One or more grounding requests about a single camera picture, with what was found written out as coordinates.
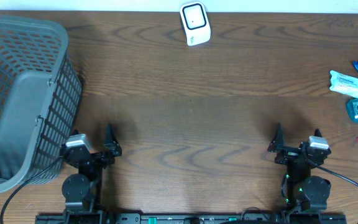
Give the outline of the mint green wipes pack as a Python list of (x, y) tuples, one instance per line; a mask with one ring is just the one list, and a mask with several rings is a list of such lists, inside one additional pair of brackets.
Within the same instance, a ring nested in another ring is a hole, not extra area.
[(337, 71), (330, 71), (331, 86), (329, 89), (358, 99), (358, 78), (351, 77)]

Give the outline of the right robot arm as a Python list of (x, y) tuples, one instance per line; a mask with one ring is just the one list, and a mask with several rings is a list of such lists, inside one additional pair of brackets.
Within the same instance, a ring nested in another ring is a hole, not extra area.
[(321, 211), (327, 209), (331, 183), (312, 175), (311, 170), (324, 164), (331, 150), (320, 130), (316, 129), (298, 147), (291, 147), (285, 144), (283, 128), (279, 124), (267, 151), (276, 153), (276, 164), (287, 167), (281, 188), (287, 207), (277, 215), (277, 220), (284, 223), (321, 223)]

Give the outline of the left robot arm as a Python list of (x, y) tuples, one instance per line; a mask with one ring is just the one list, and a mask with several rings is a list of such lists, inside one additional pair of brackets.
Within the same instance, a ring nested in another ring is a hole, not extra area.
[(77, 131), (71, 135), (60, 149), (64, 162), (78, 172), (67, 177), (62, 185), (65, 198), (64, 223), (116, 222), (116, 217), (101, 205), (103, 170), (115, 163), (122, 155), (111, 124), (107, 125), (104, 138), (105, 151), (91, 153), (90, 142), (85, 134)]

